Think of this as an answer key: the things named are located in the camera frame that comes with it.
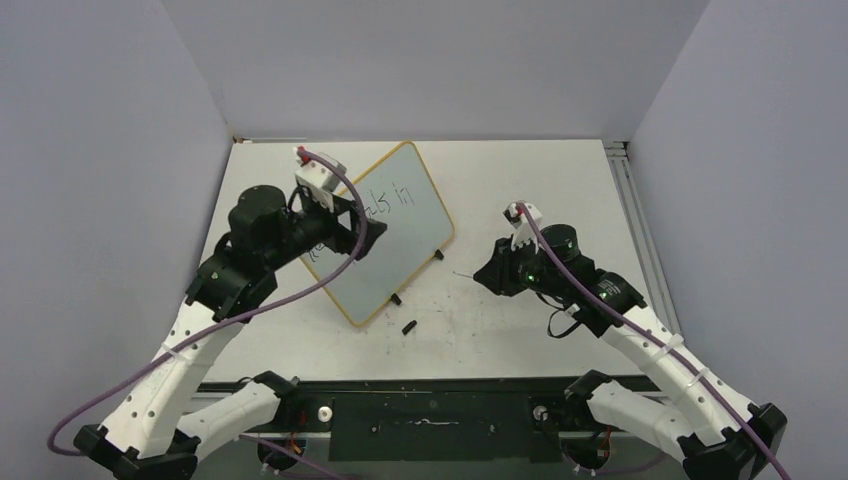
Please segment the yellow framed whiteboard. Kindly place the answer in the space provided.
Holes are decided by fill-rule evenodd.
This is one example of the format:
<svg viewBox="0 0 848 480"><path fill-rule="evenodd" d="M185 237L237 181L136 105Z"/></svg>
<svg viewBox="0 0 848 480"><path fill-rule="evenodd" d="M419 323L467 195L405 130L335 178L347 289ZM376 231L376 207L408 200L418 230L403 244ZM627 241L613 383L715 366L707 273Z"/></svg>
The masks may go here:
<svg viewBox="0 0 848 480"><path fill-rule="evenodd" d="M414 143L323 143L306 148L346 166L365 214L387 225L362 260L325 286L348 322L360 327L445 249L455 225Z"/></svg>

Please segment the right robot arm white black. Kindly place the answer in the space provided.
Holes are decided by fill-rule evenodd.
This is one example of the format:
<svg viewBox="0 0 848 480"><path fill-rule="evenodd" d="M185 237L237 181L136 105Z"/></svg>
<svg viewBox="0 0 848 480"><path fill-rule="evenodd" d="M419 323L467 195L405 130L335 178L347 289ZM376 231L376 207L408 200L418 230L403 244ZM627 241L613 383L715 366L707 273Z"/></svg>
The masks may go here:
<svg viewBox="0 0 848 480"><path fill-rule="evenodd" d="M766 466L789 476L776 458L786 415L698 360L625 278L581 253L574 228L551 225L524 243L497 240L473 279L499 296L533 292L622 353L667 399L658 403L591 370L564 392L573 425L630 433L679 462L690 479L753 479Z"/></svg>

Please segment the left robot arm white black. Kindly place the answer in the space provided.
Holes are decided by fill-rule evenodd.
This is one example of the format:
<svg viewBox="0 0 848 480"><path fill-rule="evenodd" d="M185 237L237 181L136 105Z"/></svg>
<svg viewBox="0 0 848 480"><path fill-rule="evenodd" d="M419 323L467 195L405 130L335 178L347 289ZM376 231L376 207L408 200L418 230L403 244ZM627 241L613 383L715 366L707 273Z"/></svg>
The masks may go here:
<svg viewBox="0 0 848 480"><path fill-rule="evenodd" d="M351 200L305 187L297 192L299 211L274 186L240 195L229 230L198 268L156 358L115 411L76 434L73 444L85 457L118 479L188 479L243 432L295 423L295 387L270 371L209 407L186 408L223 349L276 290L279 269L319 245L359 260L386 231Z"/></svg>

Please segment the black marker cap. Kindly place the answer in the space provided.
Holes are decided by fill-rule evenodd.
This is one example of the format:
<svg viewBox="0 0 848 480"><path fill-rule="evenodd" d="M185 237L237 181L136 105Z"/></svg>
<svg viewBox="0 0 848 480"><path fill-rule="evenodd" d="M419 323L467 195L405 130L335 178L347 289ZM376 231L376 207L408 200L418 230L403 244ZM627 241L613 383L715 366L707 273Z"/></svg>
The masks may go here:
<svg viewBox="0 0 848 480"><path fill-rule="evenodd" d="M410 321L407 325L403 327L402 334L404 336L408 335L417 325L418 322L416 320Z"/></svg>

